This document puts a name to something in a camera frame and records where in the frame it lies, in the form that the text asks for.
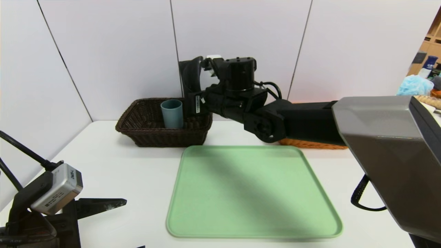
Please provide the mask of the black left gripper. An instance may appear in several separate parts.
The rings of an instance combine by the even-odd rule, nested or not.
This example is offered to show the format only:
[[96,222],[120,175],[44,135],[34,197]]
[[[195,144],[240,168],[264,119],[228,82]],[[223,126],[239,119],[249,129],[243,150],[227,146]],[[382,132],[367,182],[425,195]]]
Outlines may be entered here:
[[49,216],[12,207],[9,220],[1,227],[1,247],[80,248],[79,219],[123,207],[126,203],[126,199],[82,198],[72,200],[60,214]]

